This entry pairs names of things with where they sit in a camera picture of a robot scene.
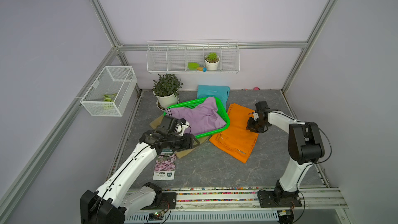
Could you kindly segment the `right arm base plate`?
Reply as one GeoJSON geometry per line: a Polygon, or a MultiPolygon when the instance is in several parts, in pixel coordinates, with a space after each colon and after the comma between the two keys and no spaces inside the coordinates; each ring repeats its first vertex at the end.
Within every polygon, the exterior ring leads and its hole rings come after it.
{"type": "Polygon", "coordinates": [[[261,208],[295,208],[302,207],[299,192],[281,191],[279,188],[274,191],[259,190],[257,192],[258,200],[261,208]]]}

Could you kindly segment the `orange pants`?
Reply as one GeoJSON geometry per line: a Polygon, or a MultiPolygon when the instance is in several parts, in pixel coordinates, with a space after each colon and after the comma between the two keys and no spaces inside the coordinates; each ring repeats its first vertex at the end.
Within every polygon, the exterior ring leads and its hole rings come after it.
{"type": "Polygon", "coordinates": [[[233,103],[229,106],[230,126],[210,138],[210,142],[220,150],[242,163],[246,163],[255,147],[258,134],[247,130],[247,122],[254,111],[233,103]]]}

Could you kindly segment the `khaki pants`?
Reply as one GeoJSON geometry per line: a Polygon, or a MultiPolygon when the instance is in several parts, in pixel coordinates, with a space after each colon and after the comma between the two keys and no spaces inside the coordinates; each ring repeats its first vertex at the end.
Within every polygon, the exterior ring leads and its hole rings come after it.
{"type": "MultiPolygon", "coordinates": [[[[161,115],[158,118],[156,118],[154,121],[152,121],[149,124],[150,127],[155,130],[161,124],[161,121],[163,120],[163,117],[164,116],[161,115]]],[[[209,139],[210,139],[210,136],[205,136],[205,137],[199,138],[198,140],[199,140],[199,143],[202,145],[203,143],[205,143],[209,139]]],[[[176,156],[177,156],[178,159],[181,159],[181,158],[187,156],[189,153],[193,152],[194,150],[195,150],[195,148],[184,150],[184,151],[179,151],[179,152],[176,152],[176,156]]]]}

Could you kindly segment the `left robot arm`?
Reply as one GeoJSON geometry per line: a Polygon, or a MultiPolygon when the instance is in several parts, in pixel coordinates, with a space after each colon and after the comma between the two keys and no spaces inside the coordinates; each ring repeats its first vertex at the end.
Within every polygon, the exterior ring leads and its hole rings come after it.
{"type": "Polygon", "coordinates": [[[200,145],[193,135],[173,132],[145,132],[123,165],[96,191],[87,190],[80,198],[80,221],[83,224],[123,224],[128,216],[144,207],[159,205],[162,189],[147,183],[126,196],[144,168],[164,149],[184,151],[200,145]]]}

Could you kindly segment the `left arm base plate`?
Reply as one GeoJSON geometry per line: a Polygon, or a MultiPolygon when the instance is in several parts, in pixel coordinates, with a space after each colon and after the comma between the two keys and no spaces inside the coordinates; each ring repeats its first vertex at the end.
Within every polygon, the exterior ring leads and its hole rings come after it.
{"type": "Polygon", "coordinates": [[[163,192],[155,196],[154,202],[143,209],[175,209],[177,194],[174,192],[163,192]]]}

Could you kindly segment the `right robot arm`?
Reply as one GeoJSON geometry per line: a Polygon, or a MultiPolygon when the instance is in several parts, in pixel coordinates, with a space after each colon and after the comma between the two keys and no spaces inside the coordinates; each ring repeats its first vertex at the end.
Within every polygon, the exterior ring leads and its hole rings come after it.
{"type": "Polygon", "coordinates": [[[275,126],[288,134],[289,163],[283,176],[277,181],[273,191],[265,191],[276,203],[298,199],[299,186],[308,169],[320,164],[325,149],[322,135],[330,144],[330,139],[315,122],[297,120],[281,111],[260,109],[250,113],[246,129],[254,133],[265,133],[275,126]]]}

